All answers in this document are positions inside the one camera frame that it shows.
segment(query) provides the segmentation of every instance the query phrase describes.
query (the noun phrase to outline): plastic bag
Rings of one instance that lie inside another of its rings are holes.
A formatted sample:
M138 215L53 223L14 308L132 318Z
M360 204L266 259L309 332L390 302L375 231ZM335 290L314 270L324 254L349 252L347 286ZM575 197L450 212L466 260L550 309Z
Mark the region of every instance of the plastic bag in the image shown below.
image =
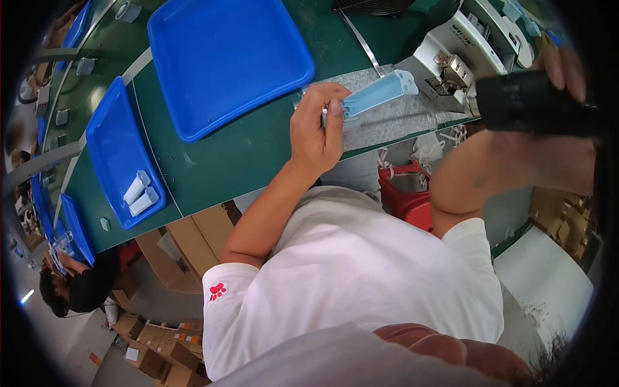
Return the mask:
M441 142L434 132L417 137L413 145L413 154L411 157L415 158L419 164L425 167L429 162L443 157L445 142L443 141L442 143L443 145L441 145Z

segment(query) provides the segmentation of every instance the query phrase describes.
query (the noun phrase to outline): blue plastic tray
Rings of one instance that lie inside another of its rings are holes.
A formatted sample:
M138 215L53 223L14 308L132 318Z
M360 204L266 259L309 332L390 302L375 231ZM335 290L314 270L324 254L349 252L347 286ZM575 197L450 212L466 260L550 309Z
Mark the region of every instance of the blue plastic tray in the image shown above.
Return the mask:
M58 219L58 221L56 222L56 231L58 232L58 235L62 235L62 234L67 232L67 228L64 226L64 222L63 222L62 219ZM69 246L71 247L71 249L74 252L73 253L74 256L71 256L71 254L69 254L69 256L71 258L73 258L75 261L81 262L82 261L82 257L80 257L80 254L78 253L79 250L77 249L75 240L71 241L69 243Z
M169 0L147 28L163 97L185 142L306 85L316 70L280 0Z
M77 211L76 203L70 196L64 193L60 193L60 199L63 201L64 215L67 217L67 223L69 224L69 230L73 234L73 240L84 258L92 266L95 264L95 252L84 232L84 225Z
M32 199L35 201L35 209L37 210L37 216L41 220L41 227L43 227L45 237L51 243L54 240L54 225L51 222L49 213L47 212L45 200L43 199L43 192L41 192L41 185L39 184L38 179L39 175L32 176L30 179Z
M88 0L86 4L84 4L82 10L79 11L79 13L77 14L76 19L73 20L73 24L71 24L71 26L69 27L67 35L64 36L63 43L62 45L60 45L60 47L71 48L75 46L79 35L81 35L82 31L84 31L84 24L86 24L86 16L88 15L89 9L90 0ZM59 61L56 65L56 72L62 70L64 65L64 61Z
M43 138L45 137L45 117L37 118L37 141L39 146L43 146Z
M122 228L129 230L165 207L165 191L137 131L123 78L116 77L90 117L86 141L103 193ZM159 201L133 217L123 195L138 170L149 174L150 186L155 188Z

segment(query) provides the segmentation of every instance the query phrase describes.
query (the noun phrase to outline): man's hand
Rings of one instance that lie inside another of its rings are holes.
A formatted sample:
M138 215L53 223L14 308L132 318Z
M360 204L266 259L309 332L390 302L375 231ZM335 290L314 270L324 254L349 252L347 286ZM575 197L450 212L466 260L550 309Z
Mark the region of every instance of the man's hand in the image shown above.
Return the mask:
M350 91L336 83L309 87L290 118L290 165L312 182L327 172L342 156L342 105ZM322 128L322 109L329 105L326 128Z

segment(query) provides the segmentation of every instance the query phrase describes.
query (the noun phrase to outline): green table surface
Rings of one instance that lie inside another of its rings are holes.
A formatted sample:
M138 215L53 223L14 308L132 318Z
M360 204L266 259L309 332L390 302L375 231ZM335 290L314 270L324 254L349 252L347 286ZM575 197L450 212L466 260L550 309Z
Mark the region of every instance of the green table surface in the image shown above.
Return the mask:
M142 0L142 14L133 24L114 20L121 3L117 2L104 16L82 49L87 56L98 59L93 74L77 77L73 66L62 86L56 110L70 108L69 122L62 128L52 123L50 133L66 133L69 142L81 137L111 81L149 47L146 23L164 1ZM331 0L283 0L283 3L316 64L313 81L371 67L341 15L331 10ZM407 11L396 19L351 14L350 19L378 62L387 64L396 59L409 35L422 25L423 14ZM146 151L154 168L157 170L157 164L160 167L162 183L169 187L166 206L132 229L122 229L94 174L86 147L66 194L77 203L95 251L262 188L290 157L288 122L298 92L265 103L201 140L187 144L178 138L173 127L152 62L129 83L127 90ZM368 150L347 152L344 158ZM109 232L100 225L102 217L110 222Z

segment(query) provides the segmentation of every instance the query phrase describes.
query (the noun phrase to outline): red plastic stool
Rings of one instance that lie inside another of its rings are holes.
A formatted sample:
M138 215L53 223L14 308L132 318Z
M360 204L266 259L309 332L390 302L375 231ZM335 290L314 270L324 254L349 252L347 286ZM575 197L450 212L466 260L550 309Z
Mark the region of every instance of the red plastic stool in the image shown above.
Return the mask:
M419 163L411 160L411 164L393 168L393 174L420 172L428 179L430 186L430 174L426 172ZM430 207L430 193L422 192L402 192L391 183L391 172L389 169L378 170L378 183L381 185L381 195L383 202L391 215L402 219L408 224L419 227L422 230L433 233L432 210Z

